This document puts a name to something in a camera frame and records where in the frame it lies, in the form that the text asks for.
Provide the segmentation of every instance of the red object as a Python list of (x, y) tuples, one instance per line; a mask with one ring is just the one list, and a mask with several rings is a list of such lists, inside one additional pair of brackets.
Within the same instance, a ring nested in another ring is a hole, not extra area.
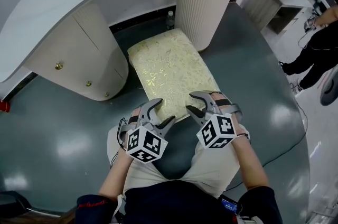
[(0, 111), (10, 112), (11, 104), (9, 102), (2, 102), (0, 100)]

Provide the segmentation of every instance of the person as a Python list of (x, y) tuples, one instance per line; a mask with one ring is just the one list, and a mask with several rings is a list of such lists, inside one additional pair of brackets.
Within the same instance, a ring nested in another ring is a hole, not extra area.
[(321, 76), (338, 64), (338, 6), (327, 9), (324, 14), (316, 18), (311, 16), (304, 24), (305, 32), (317, 30), (319, 26), (328, 25), (316, 32), (300, 55), (291, 63), (280, 62), (287, 76), (300, 74), (307, 69), (310, 71), (300, 81), (294, 84), (294, 92), (299, 95), (301, 91), (314, 86)]
[[(211, 97), (226, 99), (217, 92)], [(228, 107), (223, 104), (220, 109)], [(137, 116), (139, 110), (135, 109), (131, 117)], [(247, 135), (244, 135), (246, 130), (234, 114), (232, 120), (238, 137), (228, 146), (233, 147), (237, 156), (247, 189), (239, 199), (237, 216), (217, 199), (228, 184), (224, 185), (227, 170), (223, 168), (227, 157), (231, 157), (226, 155), (229, 147), (205, 150), (199, 142), (192, 167), (180, 180), (166, 180), (152, 163), (136, 161), (120, 148), (98, 195), (78, 199), (76, 223), (110, 223), (113, 215), (118, 214), (122, 194), (126, 198), (125, 224), (244, 223), (238, 222), (239, 216), (241, 221), (252, 218), (256, 223), (282, 223), (274, 191), (269, 187)]]

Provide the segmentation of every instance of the cabinet door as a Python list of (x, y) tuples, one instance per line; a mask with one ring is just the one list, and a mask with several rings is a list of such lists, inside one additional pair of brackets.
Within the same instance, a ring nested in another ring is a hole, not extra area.
[[(57, 63), (62, 65), (59, 70), (56, 69)], [(100, 79), (106, 64), (107, 60), (95, 44), (69, 16), (33, 52), (25, 66), (46, 79), (85, 95), (90, 91), (90, 84)]]

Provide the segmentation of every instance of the yellow cushion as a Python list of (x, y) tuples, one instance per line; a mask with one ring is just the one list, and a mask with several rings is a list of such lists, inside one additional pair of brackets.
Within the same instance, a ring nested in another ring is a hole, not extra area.
[(163, 98), (157, 112), (161, 121), (175, 115), (187, 116), (186, 105), (203, 108), (204, 103), (189, 96), (192, 91), (218, 91), (201, 56), (180, 29), (141, 41), (128, 50), (149, 100)]

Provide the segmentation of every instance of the gray floor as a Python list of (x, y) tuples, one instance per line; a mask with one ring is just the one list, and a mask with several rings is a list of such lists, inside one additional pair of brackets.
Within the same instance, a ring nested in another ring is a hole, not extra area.
[[(161, 33), (161, 18), (115, 34), (125, 51)], [(262, 163), (297, 143), (304, 128), (289, 84), (270, 47), (236, 4), (230, 4), (210, 46), (201, 53), (220, 89), (242, 108), (242, 123)], [(36, 78), (0, 114), (0, 188), (17, 190), (34, 207), (66, 211), (96, 193), (109, 170), (107, 133), (147, 100), (133, 69), (114, 99), (95, 102)], [(179, 178), (190, 166), (197, 126), (190, 118), (167, 135), (170, 147), (156, 166)], [(265, 167), (284, 223), (304, 223), (309, 193), (306, 140)], [(228, 187), (240, 182), (239, 174)], [(243, 185), (226, 192), (237, 200)]]

